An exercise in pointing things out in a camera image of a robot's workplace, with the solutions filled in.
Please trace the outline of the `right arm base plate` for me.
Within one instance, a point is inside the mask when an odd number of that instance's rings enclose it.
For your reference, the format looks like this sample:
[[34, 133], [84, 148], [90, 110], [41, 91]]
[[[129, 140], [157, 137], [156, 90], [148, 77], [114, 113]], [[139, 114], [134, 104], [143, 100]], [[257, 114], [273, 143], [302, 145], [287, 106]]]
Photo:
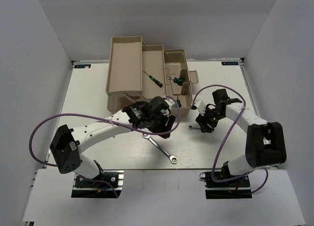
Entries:
[[205, 183], [206, 199], [249, 199], [252, 198], [248, 176], [224, 183], [216, 183], [211, 171], [202, 172], [199, 178]]

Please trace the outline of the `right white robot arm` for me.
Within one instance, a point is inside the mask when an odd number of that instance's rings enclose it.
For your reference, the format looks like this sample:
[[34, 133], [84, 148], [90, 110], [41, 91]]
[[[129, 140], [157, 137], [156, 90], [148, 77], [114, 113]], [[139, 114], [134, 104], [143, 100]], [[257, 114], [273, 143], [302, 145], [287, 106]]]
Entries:
[[243, 97], [230, 98], [226, 89], [212, 93], [213, 104], [205, 104], [194, 98], [191, 108], [198, 110], [196, 122], [203, 133], [212, 133], [218, 122], [224, 118], [233, 121], [223, 139], [218, 153], [221, 153], [232, 129], [238, 126], [246, 134], [244, 154], [223, 164], [221, 172], [211, 179], [215, 183], [233, 186], [240, 178], [254, 170], [283, 164], [287, 160], [283, 127], [279, 122], [268, 122], [246, 108]]

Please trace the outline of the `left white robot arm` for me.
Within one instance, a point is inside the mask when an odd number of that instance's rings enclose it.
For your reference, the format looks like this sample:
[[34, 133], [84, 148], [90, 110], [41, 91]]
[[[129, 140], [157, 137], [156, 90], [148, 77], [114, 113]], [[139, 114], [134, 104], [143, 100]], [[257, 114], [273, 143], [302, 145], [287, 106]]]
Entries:
[[99, 186], [104, 174], [96, 161], [84, 156], [84, 151], [99, 142], [131, 131], [158, 135], [164, 139], [170, 136], [175, 116], [172, 110], [176, 101], [169, 96], [155, 97], [150, 102], [136, 102], [126, 106], [103, 120], [69, 128], [58, 127], [50, 150], [61, 174], [74, 172], [82, 175], [92, 186]]

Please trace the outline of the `thin black green screwdriver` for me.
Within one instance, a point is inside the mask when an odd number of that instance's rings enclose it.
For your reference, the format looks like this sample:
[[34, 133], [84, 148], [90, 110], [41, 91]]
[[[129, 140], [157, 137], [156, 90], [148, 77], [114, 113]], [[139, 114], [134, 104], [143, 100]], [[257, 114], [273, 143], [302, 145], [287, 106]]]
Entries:
[[155, 79], [153, 76], [149, 75], [147, 72], [144, 71], [144, 73], [145, 73], [146, 75], [148, 75], [149, 78], [150, 78], [157, 86], [163, 87], [163, 84], [162, 84], [160, 81], [158, 81], [157, 79]]

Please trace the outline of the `stubby green orange screwdriver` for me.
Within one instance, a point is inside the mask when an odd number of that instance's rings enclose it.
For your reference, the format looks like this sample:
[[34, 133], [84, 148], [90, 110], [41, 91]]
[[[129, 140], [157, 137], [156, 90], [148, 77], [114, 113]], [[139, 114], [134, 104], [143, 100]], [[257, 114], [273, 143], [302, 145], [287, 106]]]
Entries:
[[182, 105], [181, 105], [181, 101], [180, 101], [180, 99], [179, 99], [179, 97], [177, 96], [177, 103], [178, 103], [178, 106], [181, 108], [182, 107]]

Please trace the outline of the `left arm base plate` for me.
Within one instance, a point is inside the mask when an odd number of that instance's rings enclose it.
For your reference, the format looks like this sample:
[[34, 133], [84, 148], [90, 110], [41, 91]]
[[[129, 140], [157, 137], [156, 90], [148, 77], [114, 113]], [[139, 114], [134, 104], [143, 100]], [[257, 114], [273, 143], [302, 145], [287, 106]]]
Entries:
[[101, 182], [86, 181], [75, 175], [71, 198], [118, 198], [124, 182], [123, 170], [104, 170]]

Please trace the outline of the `beige cantilever toolbox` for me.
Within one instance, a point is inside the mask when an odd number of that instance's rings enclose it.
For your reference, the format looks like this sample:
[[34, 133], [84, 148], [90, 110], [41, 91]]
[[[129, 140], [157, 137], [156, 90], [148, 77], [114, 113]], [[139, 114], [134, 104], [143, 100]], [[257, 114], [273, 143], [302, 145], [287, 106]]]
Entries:
[[[163, 84], [157, 86], [148, 75]], [[169, 76], [184, 80], [179, 86]], [[135, 102], [149, 102], [160, 96], [181, 101], [173, 115], [188, 115], [192, 104], [192, 85], [199, 82], [197, 71], [188, 68], [183, 49], [165, 49], [163, 45], [147, 45], [142, 36], [111, 39], [106, 83], [107, 109], [115, 113]]]

